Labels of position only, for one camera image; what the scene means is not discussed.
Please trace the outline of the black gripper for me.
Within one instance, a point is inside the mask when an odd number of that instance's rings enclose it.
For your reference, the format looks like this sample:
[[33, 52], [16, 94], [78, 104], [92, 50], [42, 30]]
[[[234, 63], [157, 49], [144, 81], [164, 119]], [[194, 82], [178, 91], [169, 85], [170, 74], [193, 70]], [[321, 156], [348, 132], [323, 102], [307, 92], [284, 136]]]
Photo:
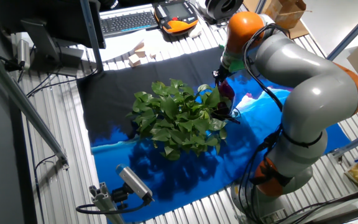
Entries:
[[220, 65], [217, 70], [212, 72], [212, 75], [215, 79], [215, 82], [223, 82], [227, 77], [231, 75], [231, 73], [223, 65]]

